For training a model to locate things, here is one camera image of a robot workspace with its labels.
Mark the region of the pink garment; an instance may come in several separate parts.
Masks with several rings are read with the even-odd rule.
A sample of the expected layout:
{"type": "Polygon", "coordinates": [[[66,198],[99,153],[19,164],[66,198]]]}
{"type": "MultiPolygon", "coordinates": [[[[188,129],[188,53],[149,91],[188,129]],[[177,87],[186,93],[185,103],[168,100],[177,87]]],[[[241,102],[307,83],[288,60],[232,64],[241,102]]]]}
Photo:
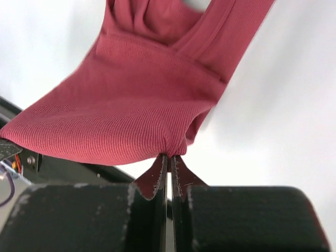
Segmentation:
{"type": "Polygon", "coordinates": [[[1,129],[55,158],[124,165],[183,155],[272,1],[107,1],[75,72],[1,129]]]}

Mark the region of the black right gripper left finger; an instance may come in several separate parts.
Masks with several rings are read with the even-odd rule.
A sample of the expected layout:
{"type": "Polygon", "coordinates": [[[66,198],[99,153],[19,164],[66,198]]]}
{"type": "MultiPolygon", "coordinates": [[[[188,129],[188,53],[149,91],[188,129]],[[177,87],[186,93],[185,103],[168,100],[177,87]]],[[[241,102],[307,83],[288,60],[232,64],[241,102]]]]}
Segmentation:
{"type": "Polygon", "coordinates": [[[130,184],[32,185],[1,231],[1,251],[164,251],[167,157],[130,184]]]}

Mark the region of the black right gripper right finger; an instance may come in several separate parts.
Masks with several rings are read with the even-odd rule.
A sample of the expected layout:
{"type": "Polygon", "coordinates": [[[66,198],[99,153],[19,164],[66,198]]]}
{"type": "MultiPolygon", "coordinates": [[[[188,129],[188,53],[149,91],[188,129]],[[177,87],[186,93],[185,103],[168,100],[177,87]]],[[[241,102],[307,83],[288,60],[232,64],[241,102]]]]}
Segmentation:
{"type": "Polygon", "coordinates": [[[329,251],[306,194],[291,186],[208,186],[171,159],[176,251],[329,251]]]}

